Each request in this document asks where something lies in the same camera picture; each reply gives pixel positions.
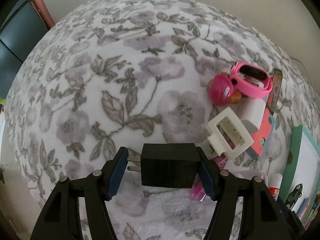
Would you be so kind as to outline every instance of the bed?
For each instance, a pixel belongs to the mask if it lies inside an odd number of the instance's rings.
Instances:
[[[61,176],[100,169],[120,146],[202,143],[223,108],[209,100],[210,79],[248,61],[284,80],[266,153],[228,161],[230,171],[283,173],[291,130],[304,124],[320,145],[320,98],[296,61],[253,27],[215,7],[185,0],[91,0],[65,16],[18,72],[5,107],[9,142],[42,207]],[[107,208],[119,239],[202,239],[214,210],[187,189],[144,187],[126,172]],[[231,239],[240,225],[241,203]],[[80,203],[84,238],[90,233]]]

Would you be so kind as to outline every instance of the pink watch strap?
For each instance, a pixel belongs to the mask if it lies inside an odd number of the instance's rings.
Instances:
[[[240,68],[243,65],[248,65],[251,67],[254,67],[256,69],[259,69],[261,71],[263,71],[264,73],[265,70],[259,66],[255,66],[252,64],[249,64],[247,62],[237,62],[230,70],[230,79],[233,83],[233,86],[239,90],[241,93],[252,97],[252,98],[264,98],[266,97],[270,91],[272,90],[272,78],[266,73],[267,78],[265,80],[260,80],[260,82],[264,85],[263,88],[260,88],[258,86],[252,85],[249,82],[247,82],[246,80],[242,79],[238,73]]]

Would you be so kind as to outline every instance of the black power adapter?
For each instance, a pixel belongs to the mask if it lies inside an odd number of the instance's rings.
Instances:
[[[145,143],[140,161],[142,185],[169,188],[191,188],[200,162],[194,143]]]

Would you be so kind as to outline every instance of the pink marker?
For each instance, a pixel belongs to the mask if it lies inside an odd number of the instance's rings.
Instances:
[[[228,142],[231,148],[234,148],[235,145],[232,142]],[[224,154],[221,154],[220,156],[216,156],[212,159],[218,167],[223,170],[224,167],[226,166],[227,163],[227,157],[225,157]],[[201,181],[196,186],[193,186],[191,189],[191,198],[198,200],[198,201],[203,201],[206,194],[204,191],[204,188],[202,187]]]

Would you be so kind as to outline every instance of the pink toy watch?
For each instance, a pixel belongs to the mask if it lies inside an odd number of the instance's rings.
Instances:
[[[239,73],[259,80],[264,87],[260,88],[247,82],[239,76]],[[231,67],[230,80],[235,89],[252,98],[264,98],[272,90],[272,78],[268,73],[265,72],[263,68],[247,62],[236,62]]]

